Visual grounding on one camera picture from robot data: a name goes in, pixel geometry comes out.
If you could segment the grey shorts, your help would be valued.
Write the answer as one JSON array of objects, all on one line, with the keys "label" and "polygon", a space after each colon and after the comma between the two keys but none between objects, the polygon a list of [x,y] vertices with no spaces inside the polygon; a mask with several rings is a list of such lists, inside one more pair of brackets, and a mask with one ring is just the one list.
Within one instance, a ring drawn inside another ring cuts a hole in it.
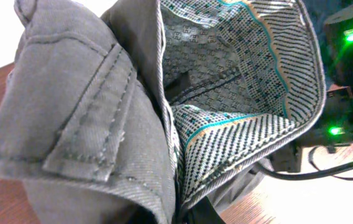
[{"label": "grey shorts", "polygon": [[42,223],[183,223],[262,180],[325,103],[302,1],[16,1],[0,178]]}]

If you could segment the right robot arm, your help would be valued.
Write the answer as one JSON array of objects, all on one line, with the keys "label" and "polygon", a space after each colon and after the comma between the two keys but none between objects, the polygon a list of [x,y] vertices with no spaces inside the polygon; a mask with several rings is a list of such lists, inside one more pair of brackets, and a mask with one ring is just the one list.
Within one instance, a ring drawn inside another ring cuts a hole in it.
[{"label": "right robot arm", "polygon": [[302,146],[353,143],[353,1],[305,1],[326,74],[326,104]]}]

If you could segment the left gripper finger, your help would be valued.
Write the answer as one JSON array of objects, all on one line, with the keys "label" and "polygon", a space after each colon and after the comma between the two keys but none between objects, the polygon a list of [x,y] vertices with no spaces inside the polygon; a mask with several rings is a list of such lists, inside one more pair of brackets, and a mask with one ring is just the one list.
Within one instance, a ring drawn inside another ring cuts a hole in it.
[{"label": "left gripper finger", "polygon": [[185,216],[186,224],[226,224],[207,197],[202,198]]}]

